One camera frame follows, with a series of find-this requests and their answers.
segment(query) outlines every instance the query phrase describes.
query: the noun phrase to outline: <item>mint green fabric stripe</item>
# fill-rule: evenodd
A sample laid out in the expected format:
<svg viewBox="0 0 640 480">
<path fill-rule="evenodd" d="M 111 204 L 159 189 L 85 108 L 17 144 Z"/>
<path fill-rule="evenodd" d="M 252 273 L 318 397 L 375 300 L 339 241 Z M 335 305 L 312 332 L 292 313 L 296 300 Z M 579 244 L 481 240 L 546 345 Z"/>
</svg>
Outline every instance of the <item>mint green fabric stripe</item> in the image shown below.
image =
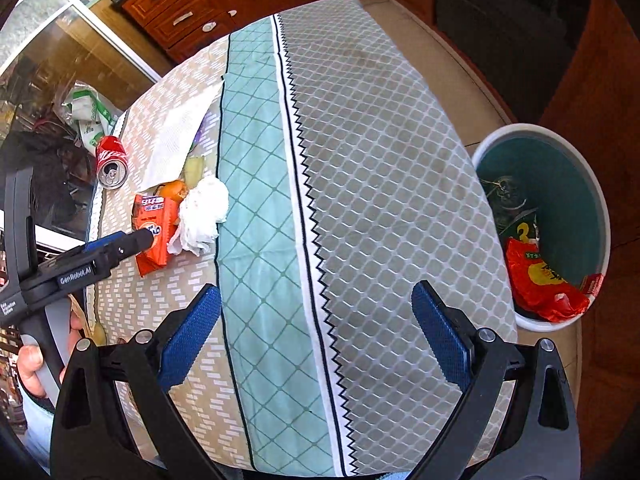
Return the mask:
<svg viewBox="0 0 640 480">
<path fill-rule="evenodd" d="M 226 338 L 255 467 L 334 474 L 300 290 L 269 18 L 231 35 L 218 174 L 230 209 L 218 265 Z"/>
</svg>

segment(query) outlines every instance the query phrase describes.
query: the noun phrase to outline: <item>orange snack box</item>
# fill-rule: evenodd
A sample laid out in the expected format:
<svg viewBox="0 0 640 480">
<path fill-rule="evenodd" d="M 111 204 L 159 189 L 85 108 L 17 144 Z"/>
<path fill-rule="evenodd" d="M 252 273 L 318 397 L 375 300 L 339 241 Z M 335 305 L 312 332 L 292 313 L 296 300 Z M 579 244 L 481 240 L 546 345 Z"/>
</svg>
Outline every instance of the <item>orange snack box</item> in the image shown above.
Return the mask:
<svg viewBox="0 0 640 480">
<path fill-rule="evenodd" d="M 166 245 L 177 226 L 178 205 L 170 198 L 136 195 L 131 211 L 133 229 L 149 229 L 154 235 L 151 247 L 136 255 L 140 276 L 162 269 L 169 261 Z"/>
</svg>

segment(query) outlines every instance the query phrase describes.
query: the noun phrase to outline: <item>zigzag trim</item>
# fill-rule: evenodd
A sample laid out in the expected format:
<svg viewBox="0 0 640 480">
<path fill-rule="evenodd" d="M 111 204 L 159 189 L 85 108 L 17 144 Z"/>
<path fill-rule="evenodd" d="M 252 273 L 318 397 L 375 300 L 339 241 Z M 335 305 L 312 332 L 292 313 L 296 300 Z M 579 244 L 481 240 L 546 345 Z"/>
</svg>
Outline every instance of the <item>zigzag trim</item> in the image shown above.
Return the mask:
<svg viewBox="0 0 640 480">
<path fill-rule="evenodd" d="M 340 469 L 342 470 L 343 475 L 354 476 L 357 475 L 357 470 L 354 466 L 354 454 L 356 453 L 356 449 L 353 447 L 354 441 L 352 438 L 352 422 L 347 417 L 349 411 L 346 407 L 348 398 L 344 394 L 345 387 L 341 384 L 342 380 L 344 379 L 339 371 L 342 365 L 337 361 L 338 349 L 335 347 L 335 343 L 337 341 L 337 338 L 334 335 L 335 326 L 329 321 L 331 311 L 327 309 L 329 297 L 326 295 L 327 284 L 324 281 L 325 271 L 322 269 L 323 260 L 319 255 L 321 245 L 318 242 L 318 238 L 320 237 L 321 233 L 318 230 L 318 222 L 314 219 L 314 214 L 317 212 L 317 210 L 313 206 L 314 199 L 310 195 L 312 188 L 308 183 L 311 178 L 311 175 L 308 172 L 307 162 L 309 156 L 305 153 L 306 149 L 304 148 L 304 146 L 302 146 L 304 139 L 302 137 L 302 123 L 300 121 L 299 115 L 300 110 L 296 99 L 296 85 L 293 83 L 293 76 L 290 69 L 289 49 L 287 46 L 287 40 L 286 38 L 284 38 L 284 35 L 282 33 L 282 18 L 279 14 L 273 15 L 273 23 L 275 27 L 275 33 L 277 35 L 277 41 L 280 43 L 280 48 L 276 53 L 276 56 L 280 57 L 280 61 L 282 63 L 282 76 L 284 77 L 282 83 L 285 88 L 286 94 L 284 99 L 285 106 L 288 108 L 289 112 L 288 118 L 290 124 L 291 145 L 295 147 L 295 149 L 292 150 L 294 152 L 292 155 L 297 159 L 297 161 L 295 161 L 295 164 L 299 163 L 302 165 L 302 167 L 304 167 L 302 175 L 305 177 L 305 179 L 303 182 L 298 183 L 299 192 L 304 191 L 304 195 L 298 193 L 298 195 L 302 198 L 302 200 L 300 201 L 300 213 L 302 217 L 301 221 L 303 231 L 306 229 L 314 235 L 311 239 L 306 239 L 306 244 L 308 246 L 315 246 L 314 252 L 311 254 L 307 253 L 306 259 L 308 265 L 314 270 L 315 274 L 315 279 L 310 280 L 309 283 L 310 293 L 315 296 L 315 298 L 312 298 L 312 308 L 314 309 L 314 315 L 316 316 L 315 325 L 318 329 L 320 345 L 324 347 L 321 348 L 322 360 L 324 365 L 325 377 L 328 383 L 327 390 L 328 395 L 330 396 L 329 401 L 331 403 L 330 411 L 333 414 L 336 425 L 337 447 L 338 452 L 340 453 Z M 324 313 L 324 319 L 318 319 L 320 310 L 322 310 L 322 312 Z M 349 450 L 349 452 L 346 454 L 346 457 L 344 456 L 345 448 Z"/>
</svg>

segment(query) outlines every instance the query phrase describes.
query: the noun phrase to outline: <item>red snack wrapper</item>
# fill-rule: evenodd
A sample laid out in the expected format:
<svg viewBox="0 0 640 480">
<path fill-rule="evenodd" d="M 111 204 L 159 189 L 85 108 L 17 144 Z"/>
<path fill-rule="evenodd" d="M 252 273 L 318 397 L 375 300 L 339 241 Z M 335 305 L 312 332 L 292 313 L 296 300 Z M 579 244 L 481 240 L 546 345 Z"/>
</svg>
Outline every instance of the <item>red snack wrapper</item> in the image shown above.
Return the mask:
<svg viewBox="0 0 640 480">
<path fill-rule="evenodd" d="M 136 195 L 131 211 L 134 229 L 149 229 L 154 242 L 149 249 L 136 255 L 140 276 L 162 269 L 169 261 L 166 245 L 177 229 L 178 205 L 170 198 Z"/>
<path fill-rule="evenodd" d="M 509 238 L 505 256 L 511 291 L 519 307 L 551 322 L 565 321 L 587 310 L 589 298 L 548 266 L 537 244 Z"/>
</svg>

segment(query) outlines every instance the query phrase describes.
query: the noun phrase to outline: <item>blue gripper pad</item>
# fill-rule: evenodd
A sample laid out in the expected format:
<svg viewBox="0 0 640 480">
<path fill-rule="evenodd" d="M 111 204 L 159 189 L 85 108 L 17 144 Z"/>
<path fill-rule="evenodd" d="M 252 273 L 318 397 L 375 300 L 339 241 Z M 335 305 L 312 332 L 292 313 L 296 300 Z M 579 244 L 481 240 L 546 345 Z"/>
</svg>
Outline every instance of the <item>blue gripper pad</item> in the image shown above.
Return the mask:
<svg viewBox="0 0 640 480">
<path fill-rule="evenodd" d="M 437 296 L 422 283 L 417 283 L 411 293 L 411 306 L 424 336 L 435 355 L 444 377 L 457 384 L 462 392 L 471 383 L 471 355 L 449 320 L 441 311 Z"/>
<path fill-rule="evenodd" d="M 162 350 L 158 383 L 165 393 L 185 380 L 221 311 L 220 289 L 209 286 Z"/>
<path fill-rule="evenodd" d="M 102 238 L 98 238 L 97 240 L 94 240 L 93 242 L 89 242 L 87 245 L 85 245 L 82 252 L 85 253 L 85 252 L 91 251 L 92 249 L 103 247 L 109 242 L 113 242 L 116 238 L 120 238 L 121 236 L 124 236 L 124 231 L 116 231 L 110 235 L 106 235 L 106 236 L 103 236 Z"/>
</svg>

